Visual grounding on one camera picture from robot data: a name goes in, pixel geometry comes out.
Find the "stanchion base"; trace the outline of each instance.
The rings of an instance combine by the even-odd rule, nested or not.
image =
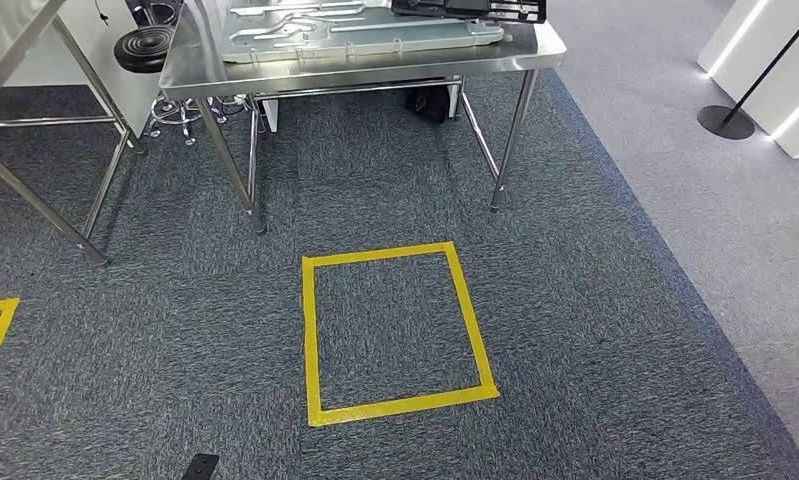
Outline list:
[[[743,112],[738,112],[729,122],[723,123],[731,111],[729,107],[711,105],[700,110],[696,119],[709,132],[729,140],[751,137],[755,133],[755,124]]]

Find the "rolling stool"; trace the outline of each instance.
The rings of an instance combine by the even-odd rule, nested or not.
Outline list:
[[[119,66],[133,73],[160,73],[166,61],[169,44],[175,29],[168,25],[141,27],[123,35],[113,46],[113,55]],[[215,98],[202,99],[216,114],[217,123],[225,123],[227,118]],[[157,138],[160,130],[157,125],[180,125],[184,143],[193,145],[196,139],[190,133],[190,123],[202,118],[195,105],[196,100],[168,101],[162,95],[152,102],[149,136]]]

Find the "black device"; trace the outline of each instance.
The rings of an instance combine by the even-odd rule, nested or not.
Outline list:
[[[181,480],[210,480],[216,465],[219,463],[219,455],[208,455],[207,453],[197,453],[187,466],[187,471]]]
[[[546,22],[546,0],[393,0],[390,9],[426,17]]]

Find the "table leg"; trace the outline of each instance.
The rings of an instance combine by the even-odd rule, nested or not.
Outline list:
[[[253,162],[256,163],[257,160],[254,153],[249,153],[250,173],[249,186],[247,187],[243,184],[243,180],[240,178],[240,172],[237,171],[237,166],[234,164],[234,159],[231,158],[231,151],[228,149],[228,144],[225,142],[225,138],[222,136],[219,125],[216,123],[216,117],[214,116],[213,112],[211,112],[208,102],[205,99],[200,99],[196,101],[196,106],[199,107],[199,112],[202,114],[202,121],[205,124],[205,128],[208,129],[208,133],[210,134],[211,139],[216,146],[219,159],[222,161],[222,166],[225,167],[225,171],[228,172],[228,176],[231,179],[231,184],[234,186],[234,191],[237,193],[240,203],[243,204],[243,207],[246,209],[246,213],[255,217],[255,221],[258,223],[259,229],[261,231],[265,230],[266,224],[264,223],[262,212],[255,212],[255,210],[259,210],[259,206],[258,202],[255,201],[256,192],[254,182],[256,180],[256,175],[254,172],[256,170],[256,165],[253,165]],[[254,132],[256,128],[257,126],[253,122],[252,131]]]
[[[99,74],[96,73],[96,70],[90,64],[87,56],[84,55],[84,51],[81,50],[80,46],[78,46],[78,42],[76,42],[75,38],[72,37],[69,29],[66,28],[66,24],[64,24],[63,20],[60,19],[60,16],[56,16],[54,20],[52,20],[52,26],[55,30],[57,30],[61,40],[63,40],[63,44],[66,45],[66,48],[69,50],[69,53],[72,54],[75,62],[79,67],[81,67],[81,70],[84,72],[87,80],[90,81],[90,86],[92,86],[93,90],[95,90],[99,100],[101,100],[101,102],[105,104],[106,109],[109,110],[108,113],[116,118],[117,129],[120,130],[119,133],[128,135],[128,144],[135,150],[136,153],[146,153],[146,149],[140,143],[137,135],[135,135],[134,131],[131,130],[131,127],[128,126],[128,121],[125,120],[122,110],[119,109],[119,107],[116,105],[116,102],[114,102],[113,97],[110,96],[110,92],[108,92],[104,82],[102,82],[102,79],[99,78]]]
[[[508,133],[508,143],[505,144],[505,154],[502,156],[502,165],[499,167],[499,175],[496,178],[496,189],[493,191],[493,199],[490,201],[490,208],[498,210],[505,194],[505,181],[508,179],[508,169],[510,168],[511,155],[517,146],[517,139],[523,121],[528,112],[529,100],[534,91],[534,84],[537,81],[537,70],[527,70],[523,76],[523,86],[520,89],[520,97],[517,100],[517,108],[514,110],[514,119],[511,121],[511,131]]]
[[[75,228],[70,225],[57,211],[50,207],[43,201],[33,190],[31,190],[22,180],[16,176],[15,173],[0,160],[0,177],[11,188],[16,190],[16,193],[22,196],[28,203],[36,208],[46,219],[48,219],[55,227],[63,232],[69,240],[81,247],[87,260],[93,265],[103,265],[107,263],[104,255],[99,252],[84,236],[82,236]]]
[[[461,94],[464,91],[464,77],[455,75],[452,77],[455,80],[461,80],[459,85],[449,85],[449,118],[457,118],[458,116],[458,103],[460,103]]]
[[[90,238],[93,234],[93,227],[96,226],[96,220],[99,218],[99,212],[102,210],[102,203],[105,201],[110,184],[113,181],[113,176],[116,173],[116,167],[119,166],[119,160],[122,158],[122,152],[125,150],[125,145],[128,143],[128,135],[122,134],[119,143],[113,150],[113,155],[110,158],[110,163],[105,171],[105,178],[102,179],[102,184],[99,186],[99,191],[96,192],[96,198],[93,200],[93,206],[90,207],[90,213],[87,215],[87,223],[84,224],[84,238]]]
[[[473,106],[470,105],[470,99],[467,98],[467,94],[463,90],[461,90],[461,104],[464,105],[464,114],[467,116],[467,121],[470,122],[470,128],[473,130],[473,135],[476,137],[481,153],[484,156],[484,160],[487,162],[490,174],[493,176],[493,181],[495,182],[499,179],[499,167],[496,165],[493,154],[490,153],[490,147],[487,145],[487,140],[484,138],[481,127],[479,127],[476,114],[473,112]]]
[[[261,121],[261,110],[258,102],[252,102],[252,123],[249,131],[249,198],[252,199],[252,204],[255,205],[255,215],[257,216],[258,232],[266,232],[267,225],[264,218],[264,211],[261,207],[260,199],[258,198],[257,182],[258,182],[258,133],[260,132],[259,126],[263,125]]]

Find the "floor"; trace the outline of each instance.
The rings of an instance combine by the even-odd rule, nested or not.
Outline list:
[[[559,74],[799,445],[799,160],[696,121],[730,0],[551,0]]]
[[[519,83],[468,81],[494,151]],[[0,107],[85,103],[52,89]],[[795,446],[762,423],[775,414],[557,76],[542,75],[496,215],[466,122],[402,103],[285,102],[259,152],[264,236],[209,142],[165,132],[119,169],[94,236],[105,269],[0,182],[0,297],[22,298],[0,350],[0,478],[178,478],[205,452],[222,457],[215,480],[799,479]],[[225,126],[239,159],[244,120]],[[115,141],[102,125],[2,131],[0,154],[78,222]],[[443,241],[500,396],[309,427],[301,257]],[[324,408],[479,381],[450,280],[437,255],[317,270]]]

